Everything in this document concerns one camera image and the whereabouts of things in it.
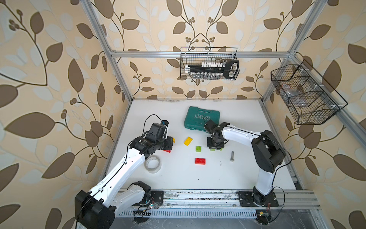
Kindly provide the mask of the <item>steel hex bolt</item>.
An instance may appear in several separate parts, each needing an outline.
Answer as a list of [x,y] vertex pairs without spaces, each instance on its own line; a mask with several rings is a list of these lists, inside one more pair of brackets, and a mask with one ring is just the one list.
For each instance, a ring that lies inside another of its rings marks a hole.
[[231,161],[231,162],[234,162],[234,152],[233,152],[233,151],[231,152],[230,161]]

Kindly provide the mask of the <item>clear plastic bag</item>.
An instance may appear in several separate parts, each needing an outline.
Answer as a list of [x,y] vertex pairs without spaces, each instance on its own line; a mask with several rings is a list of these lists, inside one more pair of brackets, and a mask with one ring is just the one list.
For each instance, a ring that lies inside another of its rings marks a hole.
[[288,84],[282,85],[283,91],[285,93],[285,102],[288,106],[292,107],[307,107],[308,102],[304,92],[293,88]]

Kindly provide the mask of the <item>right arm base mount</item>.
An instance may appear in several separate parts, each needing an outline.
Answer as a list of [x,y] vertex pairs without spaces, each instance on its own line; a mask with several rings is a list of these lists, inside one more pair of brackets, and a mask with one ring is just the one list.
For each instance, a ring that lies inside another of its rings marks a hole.
[[278,207],[279,203],[273,191],[263,195],[258,191],[238,191],[241,207]]

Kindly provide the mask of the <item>clear tape roll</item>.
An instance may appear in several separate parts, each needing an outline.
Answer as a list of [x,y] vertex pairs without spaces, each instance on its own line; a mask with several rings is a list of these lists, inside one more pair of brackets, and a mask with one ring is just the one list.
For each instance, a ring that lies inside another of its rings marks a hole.
[[158,156],[151,155],[145,160],[144,167],[149,173],[155,174],[160,171],[162,162]]

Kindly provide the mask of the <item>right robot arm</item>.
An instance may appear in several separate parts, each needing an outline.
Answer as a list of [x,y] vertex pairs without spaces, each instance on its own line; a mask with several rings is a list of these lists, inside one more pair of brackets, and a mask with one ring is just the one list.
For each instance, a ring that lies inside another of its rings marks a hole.
[[256,185],[253,188],[252,200],[257,206],[263,206],[272,194],[277,170],[281,167],[286,151],[269,130],[253,132],[231,126],[227,122],[217,125],[213,120],[204,124],[209,133],[207,146],[210,149],[222,149],[232,140],[253,149],[254,158],[259,166]]

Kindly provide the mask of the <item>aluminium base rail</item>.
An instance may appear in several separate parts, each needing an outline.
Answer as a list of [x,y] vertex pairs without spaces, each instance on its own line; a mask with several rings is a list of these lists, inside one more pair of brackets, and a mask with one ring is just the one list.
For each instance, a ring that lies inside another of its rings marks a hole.
[[160,208],[176,209],[267,209],[319,210],[320,204],[312,191],[275,188],[278,207],[241,207],[239,190],[218,189],[163,189],[164,201]]

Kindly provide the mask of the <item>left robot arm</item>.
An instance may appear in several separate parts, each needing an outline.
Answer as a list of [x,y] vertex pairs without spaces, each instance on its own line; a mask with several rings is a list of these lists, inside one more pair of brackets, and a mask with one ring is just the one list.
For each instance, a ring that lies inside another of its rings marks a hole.
[[150,130],[127,145],[123,159],[90,191],[81,190],[75,197],[77,229],[108,229],[115,217],[133,205],[150,207],[154,199],[151,187],[142,181],[120,189],[134,171],[157,150],[171,151],[173,138],[168,135],[169,122],[153,123]]

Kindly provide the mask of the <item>green tool case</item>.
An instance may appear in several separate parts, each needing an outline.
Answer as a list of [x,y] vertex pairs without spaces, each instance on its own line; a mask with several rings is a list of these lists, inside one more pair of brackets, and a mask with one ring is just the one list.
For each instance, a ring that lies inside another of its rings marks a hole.
[[189,130],[206,132],[205,123],[213,120],[217,125],[220,120],[220,112],[190,106],[184,121],[184,127]]

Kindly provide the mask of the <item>black socket set rail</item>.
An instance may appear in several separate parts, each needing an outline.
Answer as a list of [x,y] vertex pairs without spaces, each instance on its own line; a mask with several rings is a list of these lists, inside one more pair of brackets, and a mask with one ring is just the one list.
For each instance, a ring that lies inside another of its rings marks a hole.
[[184,73],[193,79],[235,80],[240,73],[238,60],[202,62],[200,65],[185,65]]

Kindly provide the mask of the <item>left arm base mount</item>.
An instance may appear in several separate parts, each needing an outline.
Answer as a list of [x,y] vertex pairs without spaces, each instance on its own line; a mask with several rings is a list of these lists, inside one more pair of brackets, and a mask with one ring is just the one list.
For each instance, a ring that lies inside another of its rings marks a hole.
[[160,207],[164,201],[164,193],[162,190],[152,190],[148,194],[145,194],[140,202],[133,204],[133,206],[148,206],[153,204]]

